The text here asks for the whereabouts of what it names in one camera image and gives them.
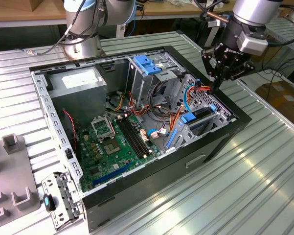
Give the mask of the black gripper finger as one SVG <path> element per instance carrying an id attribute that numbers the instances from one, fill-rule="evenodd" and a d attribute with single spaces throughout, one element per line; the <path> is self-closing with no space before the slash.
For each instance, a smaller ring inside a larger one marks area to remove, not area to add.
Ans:
<path id="1" fill-rule="evenodd" d="M 216 62 L 216 65 L 211 64 L 211 61 L 214 56 L 214 49 L 203 49 L 201 51 L 201 55 L 206 73 L 210 76 L 210 78 L 214 79 L 213 81 L 211 81 L 210 84 L 210 93 L 216 93 L 219 90 L 219 87 L 222 83 L 222 79 L 221 70 L 220 66 L 218 65 L 218 62 Z"/>
<path id="2" fill-rule="evenodd" d="M 216 79 L 216 90 L 218 91 L 223 81 L 234 81 L 255 69 L 251 61 L 246 61 L 239 65 L 232 62 L 229 66 L 225 66 L 221 70 L 221 74 Z"/>

